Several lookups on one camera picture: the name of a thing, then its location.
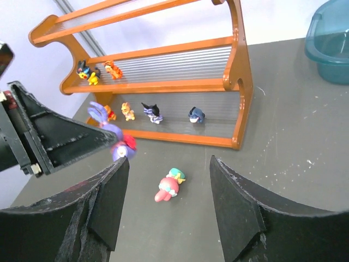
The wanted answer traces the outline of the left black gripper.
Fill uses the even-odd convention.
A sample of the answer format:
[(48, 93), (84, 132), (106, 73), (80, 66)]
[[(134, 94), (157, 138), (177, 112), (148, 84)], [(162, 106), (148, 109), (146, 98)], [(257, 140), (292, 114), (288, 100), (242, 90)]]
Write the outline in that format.
[(62, 116), (18, 81), (1, 92), (1, 171), (49, 175), (113, 145), (114, 133)]

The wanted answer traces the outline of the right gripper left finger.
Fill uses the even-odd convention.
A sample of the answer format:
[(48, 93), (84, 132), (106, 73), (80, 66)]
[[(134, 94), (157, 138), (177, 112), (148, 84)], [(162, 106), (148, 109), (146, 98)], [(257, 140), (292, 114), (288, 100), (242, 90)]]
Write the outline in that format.
[(1, 261), (109, 261), (128, 176), (124, 157), (56, 195), (1, 210)]

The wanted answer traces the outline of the purple bunny toy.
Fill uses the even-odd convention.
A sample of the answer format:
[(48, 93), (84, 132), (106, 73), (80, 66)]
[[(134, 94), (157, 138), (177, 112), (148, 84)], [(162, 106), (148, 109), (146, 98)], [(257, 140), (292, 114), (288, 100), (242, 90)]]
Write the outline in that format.
[(127, 157), (132, 159), (136, 154), (136, 140), (134, 137), (124, 134), (123, 131), (108, 121), (109, 113), (97, 102), (90, 102), (90, 107), (87, 109), (91, 118), (99, 123), (99, 127), (113, 132), (117, 137), (117, 142), (111, 147), (112, 160), (115, 162), (120, 158)]

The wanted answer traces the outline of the red green carrot toy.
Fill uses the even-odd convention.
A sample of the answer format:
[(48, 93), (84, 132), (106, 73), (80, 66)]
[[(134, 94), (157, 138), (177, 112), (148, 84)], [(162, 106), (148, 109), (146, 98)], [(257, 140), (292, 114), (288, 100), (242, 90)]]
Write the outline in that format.
[(159, 191), (154, 197), (155, 202), (169, 201), (176, 197), (179, 192), (179, 186), (186, 181), (186, 177), (182, 171), (172, 168), (169, 173), (160, 181)]

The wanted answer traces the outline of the black yellow dog toy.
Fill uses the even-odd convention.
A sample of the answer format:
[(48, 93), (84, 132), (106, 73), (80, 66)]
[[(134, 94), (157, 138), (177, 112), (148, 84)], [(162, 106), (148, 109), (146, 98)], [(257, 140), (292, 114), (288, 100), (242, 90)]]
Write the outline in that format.
[(89, 85), (97, 85), (101, 76), (100, 69), (95, 67), (95, 71), (91, 70), (91, 68), (86, 65), (85, 59), (83, 61), (78, 61), (76, 73), (81, 79), (87, 80)]

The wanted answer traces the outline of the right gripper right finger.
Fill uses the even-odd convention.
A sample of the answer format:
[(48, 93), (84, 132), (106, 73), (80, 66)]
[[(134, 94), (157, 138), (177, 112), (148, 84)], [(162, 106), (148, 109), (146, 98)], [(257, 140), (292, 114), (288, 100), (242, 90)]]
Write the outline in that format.
[(212, 156), (210, 182), (224, 259), (348, 261), (348, 212), (284, 198)]

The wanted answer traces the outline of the orange tiger toy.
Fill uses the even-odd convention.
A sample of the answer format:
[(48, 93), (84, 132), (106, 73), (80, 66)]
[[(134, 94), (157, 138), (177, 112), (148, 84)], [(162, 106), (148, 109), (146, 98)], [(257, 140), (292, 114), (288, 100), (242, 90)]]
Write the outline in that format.
[(105, 61), (103, 64), (105, 71), (110, 74), (112, 80), (121, 79), (123, 72), (114, 64), (113, 61)]

